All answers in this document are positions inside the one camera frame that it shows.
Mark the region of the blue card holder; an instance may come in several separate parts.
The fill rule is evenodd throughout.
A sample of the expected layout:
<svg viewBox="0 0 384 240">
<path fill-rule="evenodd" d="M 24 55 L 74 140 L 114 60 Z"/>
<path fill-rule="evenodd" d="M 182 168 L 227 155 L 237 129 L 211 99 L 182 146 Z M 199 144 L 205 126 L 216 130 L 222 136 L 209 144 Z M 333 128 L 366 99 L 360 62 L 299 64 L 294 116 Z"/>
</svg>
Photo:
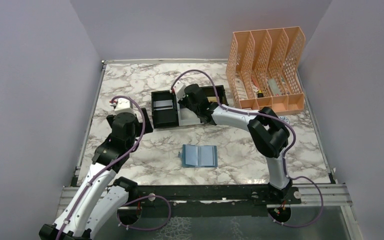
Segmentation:
<svg viewBox="0 0 384 240">
<path fill-rule="evenodd" d="M 217 168 L 218 152 L 215 145 L 184 144 L 178 152 L 183 168 Z"/>
</svg>

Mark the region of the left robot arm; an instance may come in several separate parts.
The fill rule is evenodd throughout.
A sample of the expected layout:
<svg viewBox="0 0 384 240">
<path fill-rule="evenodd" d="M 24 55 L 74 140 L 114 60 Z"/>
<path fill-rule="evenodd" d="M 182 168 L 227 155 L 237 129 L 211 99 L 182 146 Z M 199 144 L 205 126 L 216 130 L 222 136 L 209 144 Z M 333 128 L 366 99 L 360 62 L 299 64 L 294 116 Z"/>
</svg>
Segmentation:
<svg viewBox="0 0 384 240">
<path fill-rule="evenodd" d="M 137 200 L 137 183 L 125 177 L 115 180 L 105 196 L 105 189 L 115 179 L 123 164 L 135 152 L 143 135 L 153 132 L 145 108 L 139 111 L 142 122 L 132 109 L 108 115 L 111 133 L 95 150 L 85 180 L 63 213 L 39 231 L 42 240 L 92 240 L 121 205 Z"/>
</svg>

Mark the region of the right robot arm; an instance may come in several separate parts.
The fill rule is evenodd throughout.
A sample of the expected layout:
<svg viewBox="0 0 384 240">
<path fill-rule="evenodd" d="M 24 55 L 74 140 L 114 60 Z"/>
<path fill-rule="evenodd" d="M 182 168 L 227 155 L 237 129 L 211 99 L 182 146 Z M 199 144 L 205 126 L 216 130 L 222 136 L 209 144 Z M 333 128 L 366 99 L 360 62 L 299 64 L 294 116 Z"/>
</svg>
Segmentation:
<svg viewBox="0 0 384 240">
<path fill-rule="evenodd" d="M 241 110 L 209 101 L 198 84 L 185 86 L 176 83 L 171 92 L 179 104 L 192 111 L 202 123 L 224 125 L 250 133 L 253 143 L 265 158 L 269 171 L 269 199 L 280 204 L 289 196 L 292 179 L 288 175 L 285 153 L 289 145 L 288 124 L 270 107 L 257 110 Z"/>
</svg>

